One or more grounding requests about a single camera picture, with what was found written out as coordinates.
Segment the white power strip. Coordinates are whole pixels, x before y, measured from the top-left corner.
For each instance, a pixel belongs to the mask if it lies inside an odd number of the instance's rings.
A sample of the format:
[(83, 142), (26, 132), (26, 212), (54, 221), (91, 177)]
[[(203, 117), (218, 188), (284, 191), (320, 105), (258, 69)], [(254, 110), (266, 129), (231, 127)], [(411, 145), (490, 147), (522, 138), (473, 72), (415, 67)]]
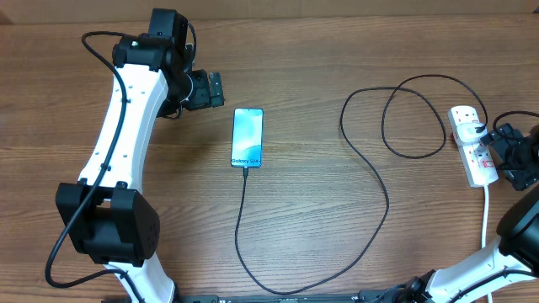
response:
[[(448, 118), (453, 138), (454, 129), (458, 124), (467, 122), (481, 123), (475, 108), (464, 105), (451, 108), (448, 112)], [(481, 141), (471, 145), (457, 145), (457, 147), (467, 175), (467, 181), (472, 188), (482, 188), (498, 180), (494, 160), (488, 148)]]

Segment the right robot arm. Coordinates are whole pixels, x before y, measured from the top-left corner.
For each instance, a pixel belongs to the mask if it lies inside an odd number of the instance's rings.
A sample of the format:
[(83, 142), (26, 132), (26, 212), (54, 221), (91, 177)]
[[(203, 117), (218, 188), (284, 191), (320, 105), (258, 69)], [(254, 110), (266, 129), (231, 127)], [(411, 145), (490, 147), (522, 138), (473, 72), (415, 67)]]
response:
[(506, 123), (483, 137), (517, 191), (532, 187), (502, 217), (492, 242), (460, 263), (411, 279), (396, 302), (473, 302), (538, 277), (538, 128)]

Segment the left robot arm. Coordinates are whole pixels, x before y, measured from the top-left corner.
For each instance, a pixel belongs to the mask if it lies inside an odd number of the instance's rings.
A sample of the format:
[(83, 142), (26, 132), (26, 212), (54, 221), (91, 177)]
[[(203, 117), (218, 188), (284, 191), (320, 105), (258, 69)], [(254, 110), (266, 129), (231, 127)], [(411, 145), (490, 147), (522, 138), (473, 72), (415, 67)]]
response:
[(119, 34), (106, 61), (113, 91), (96, 146), (77, 182), (56, 191), (61, 239), (117, 277), (130, 302), (181, 299), (157, 256), (160, 220), (143, 197), (142, 172), (157, 119), (224, 104), (220, 75), (194, 67), (194, 33), (177, 11), (156, 8), (146, 33)]

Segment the Galaxy smartphone blue screen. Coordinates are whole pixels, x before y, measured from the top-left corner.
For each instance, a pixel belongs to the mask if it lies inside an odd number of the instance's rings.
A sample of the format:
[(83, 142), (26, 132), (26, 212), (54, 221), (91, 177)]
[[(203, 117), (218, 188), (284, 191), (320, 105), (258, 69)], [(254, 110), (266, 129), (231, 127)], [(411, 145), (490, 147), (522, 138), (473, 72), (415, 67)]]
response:
[(232, 167), (261, 167), (264, 111), (256, 108), (234, 110), (232, 127)]

